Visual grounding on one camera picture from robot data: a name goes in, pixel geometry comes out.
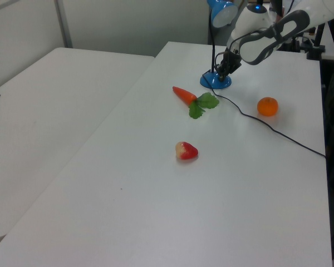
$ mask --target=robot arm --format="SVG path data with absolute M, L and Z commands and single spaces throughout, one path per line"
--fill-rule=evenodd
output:
M 224 77 L 241 65 L 240 59 L 257 65 L 290 37 L 333 18 L 334 0 L 303 0 L 275 24 L 265 7 L 249 4 L 236 22 L 230 51 L 216 70 Z

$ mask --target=tangerine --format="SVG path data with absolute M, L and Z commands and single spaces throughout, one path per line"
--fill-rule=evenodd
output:
M 273 116 L 277 113 L 278 102 L 272 97 L 264 97 L 258 101 L 257 110 L 263 116 Z

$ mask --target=strawberry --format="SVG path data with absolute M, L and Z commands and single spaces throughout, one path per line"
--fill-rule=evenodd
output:
M 181 160 L 189 160 L 198 156 L 198 149 L 187 142 L 176 144 L 176 156 Z

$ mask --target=blue lamp base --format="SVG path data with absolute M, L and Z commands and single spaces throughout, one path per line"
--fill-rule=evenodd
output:
M 224 89 L 232 84 L 232 79 L 227 76 L 224 81 L 219 81 L 217 72 L 207 72 L 200 78 L 200 84 L 209 89 Z

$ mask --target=desk lamp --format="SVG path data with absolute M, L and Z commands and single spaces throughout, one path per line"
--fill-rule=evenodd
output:
M 229 76 L 225 79 L 219 79 L 219 75 L 214 72 L 215 43 L 212 34 L 212 25 L 215 28 L 221 28 L 231 24 L 232 20 L 236 17 L 238 7 L 231 1 L 207 0 L 208 5 L 212 10 L 209 15 L 209 31 L 212 38 L 213 54 L 212 69 L 200 78 L 200 84 L 206 88 L 223 89 L 232 84 L 232 80 Z

